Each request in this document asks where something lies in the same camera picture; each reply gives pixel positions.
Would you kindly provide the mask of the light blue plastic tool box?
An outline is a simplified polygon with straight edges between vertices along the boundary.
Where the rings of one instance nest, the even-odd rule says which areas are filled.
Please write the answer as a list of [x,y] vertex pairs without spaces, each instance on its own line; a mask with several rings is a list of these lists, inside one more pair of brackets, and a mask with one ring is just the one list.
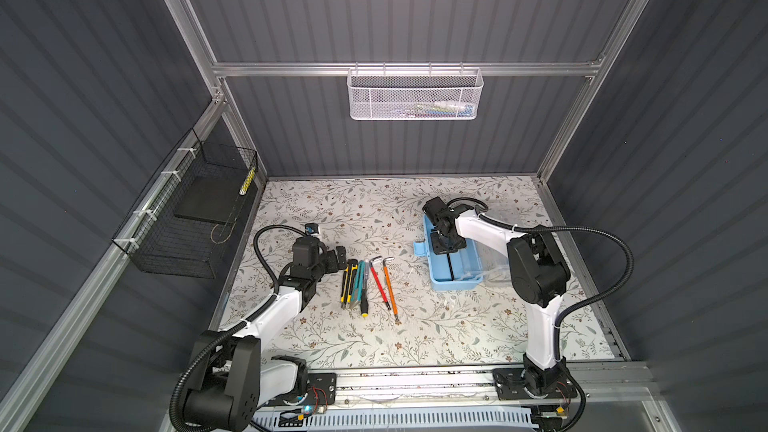
[[437,230],[425,215],[422,222],[425,239],[414,243],[414,254],[426,259],[434,291],[469,291],[482,284],[488,287],[511,286],[505,256],[469,239],[466,240],[466,247],[458,252],[437,254]]

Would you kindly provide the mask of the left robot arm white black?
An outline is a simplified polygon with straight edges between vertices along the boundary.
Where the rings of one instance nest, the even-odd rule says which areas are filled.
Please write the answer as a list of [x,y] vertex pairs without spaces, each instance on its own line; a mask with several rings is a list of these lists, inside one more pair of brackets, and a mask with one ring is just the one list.
[[[273,230],[298,235],[292,260],[279,273],[259,248],[261,236]],[[345,249],[328,248],[319,238],[316,223],[302,229],[284,224],[264,226],[255,233],[252,246],[273,290],[235,325],[206,331],[198,338],[170,397],[168,416],[177,431],[243,431],[257,409],[269,401],[307,392],[305,360],[277,355],[263,362],[262,354],[282,328],[307,308],[322,278],[344,268]]]

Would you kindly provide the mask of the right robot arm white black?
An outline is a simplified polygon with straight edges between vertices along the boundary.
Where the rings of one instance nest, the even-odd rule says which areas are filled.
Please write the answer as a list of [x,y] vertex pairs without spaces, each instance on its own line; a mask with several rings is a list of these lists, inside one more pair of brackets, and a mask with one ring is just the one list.
[[[531,396],[544,397],[567,380],[568,369],[560,350],[563,321],[571,313],[618,291],[634,271],[633,252],[621,238],[601,229],[520,227],[489,217],[487,210],[483,201],[468,197],[448,202],[434,197],[422,207],[437,238],[439,254],[457,252],[473,240],[506,255],[513,289],[526,303],[528,340],[522,378]],[[609,239],[626,259],[625,270],[616,283],[566,309],[561,308],[561,303],[571,271],[554,238],[560,232],[583,232]]]

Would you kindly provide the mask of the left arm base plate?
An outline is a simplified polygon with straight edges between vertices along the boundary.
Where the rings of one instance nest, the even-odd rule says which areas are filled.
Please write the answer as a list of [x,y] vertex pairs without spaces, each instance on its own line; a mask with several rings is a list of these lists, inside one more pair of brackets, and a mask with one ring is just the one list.
[[266,403],[270,407],[319,405],[330,406],[336,401],[336,373],[310,373],[306,385],[298,392],[289,392],[277,396]]

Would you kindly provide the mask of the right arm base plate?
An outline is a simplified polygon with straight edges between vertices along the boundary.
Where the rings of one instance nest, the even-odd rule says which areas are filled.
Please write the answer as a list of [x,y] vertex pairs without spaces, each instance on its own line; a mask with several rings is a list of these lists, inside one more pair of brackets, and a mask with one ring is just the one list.
[[502,367],[492,370],[500,400],[564,399],[578,396],[573,382],[560,367],[539,371],[536,367]]

